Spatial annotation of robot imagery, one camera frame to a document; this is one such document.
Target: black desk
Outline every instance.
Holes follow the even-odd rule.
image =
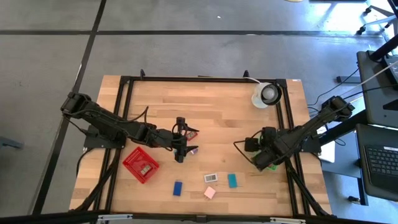
[[[364,81],[373,76],[383,67],[380,63],[373,62],[369,59],[366,52],[358,52],[358,67],[361,80]],[[367,90],[379,86],[391,85],[385,73],[378,75],[376,78],[365,83],[362,88]],[[360,88],[353,90],[350,93],[361,91]],[[334,128],[329,129],[324,136],[320,138],[321,145],[324,145],[346,133],[353,131],[357,124],[378,124],[381,126],[388,126],[398,128],[398,111],[384,110],[383,105],[393,100],[398,99],[398,91],[392,88],[383,88],[379,90],[372,90],[364,93],[365,110],[352,116],[347,121],[342,122]]]
[[[356,134],[358,139],[359,156],[361,159],[361,164],[363,165],[361,167],[366,193],[375,197],[398,201],[398,194],[371,185],[369,180],[368,167],[365,165],[366,159],[364,152],[364,146],[366,145],[398,147],[398,131],[374,127],[370,125],[358,124],[356,126]]]

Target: white cable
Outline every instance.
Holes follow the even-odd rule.
[[[398,63],[398,61],[396,61],[396,62],[394,62],[394,63],[392,63],[392,64],[390,64],[389,66],[387,66],[386,68],[383,68],[380,72],[377,72],[376,74],[374,74],[372,77],[370,77],[370,78],[368,78],[367,80],[365,80],[365,81],[363,81],[363,82],[361,82],[360,84],[358,84],[357,86],[355,86],[354,88],[352,88],[352,89],[350,89],[350,90],[348,90],[348,91],[346,91],[345,93],[343,93],[343,94],[341,94],[340,96],[342,96],[342,95],[344,95],[344,94],[346,94],[346,93],[348,93],[348,92],[350,92],[350,91],[352,91],[352,90],[354,90],[356,87],[358,87],[358,86],[361,86],[361,85],[363,85],[363,84],[365,84],[365,83],[367,83],[368,81],[370,81],[372,78],[374,78],[374,77],[376,77],[376,76],[378,76],[378,75],[380,75],[382,72],[384,72],[385,70],[387,70],[388,68],[390,68],[391,66],[393,66],[393,65],[395,65],[396,63]]]
[[[243,77],[243,78],[248,78],[248,79],[251,79],[251,80],[253,80],[255,82],[261,83],[259,80],[256,80],[255,78],[251,78],[251,77]]]

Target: floor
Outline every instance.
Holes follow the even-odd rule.
[[[4,147],[0,152],[2,217],[30,211],[60,124],[59,108],[77,73],[84,74],[80,91],[95,100],[103,75],[138,75],[143,68],[148,76],[241,77],[247,69],[252,77],[301,79],[307,101],[313,103],[320,93],[336,85],[336,76],[355,71],[357,51],[375,50],[385,42],[379,26],[369,27],[360,37],[353,35],[364,22],[380,17],[375,12],[364,17],[365,2],[309,0],[107,1],[98,30],[268,32],[97,35],[90,57],[83,61],[87,67],[82,66],[80,72],[89,35],[32,35],[24,31],[92,30],[100,2],[0,1],[0,136],[25,144],[23,150]],[[5,30],[20,32],[9,35],[2,32]],[[321,100],[351,87],[341,86]],[[45,213],[67,211],[83,140],[76,129],[68,129]],[[338,217],[389,223],[398,220],[394,202],[369,198],[368,207],[347,202],[347,196],[357,194],[355,179],[326,172],[325,181]]]

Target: office chair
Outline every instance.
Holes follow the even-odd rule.
[[[356,33],[361,35],[366,30],[366,26],[375,25],[375,24],[380,24],[380,23],[386,22],[387,25],[385,25],[384,28],[388,28],[391,24],[394,23],[394,33],[396,34],[397,33],[396,29],[397,29],[397,25],[398,25],[398,19],[397,19],[396,15],[393,12],[389,12],[387,10],[381,9],[379,7],[376,7],[376,6],[369,6],[368,8],[366,8],[366,10],[364,11],[364,15],[367,15],[368,13],[370,13],[372,11],[372,9],[374,9],[377,12],[380,12],[381,14],[387,16],[387,18],[379,19],[379,20],[376,20],[376,21],[373,21],[373,22],[368,22],[368,23],[364,24],[361,28],[359,28],[359,30]]]

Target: blue block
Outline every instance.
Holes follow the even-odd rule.
[[[182,182],[176,181],[176,182],[174,183],[173,195],[175,195],[175,196],[181,196],[181,189],[182,189]]]
[[[236,176],[235,174],[228,174],[228,183],[230,188],[236,188],[238,187],[238,184],[236,183]]]

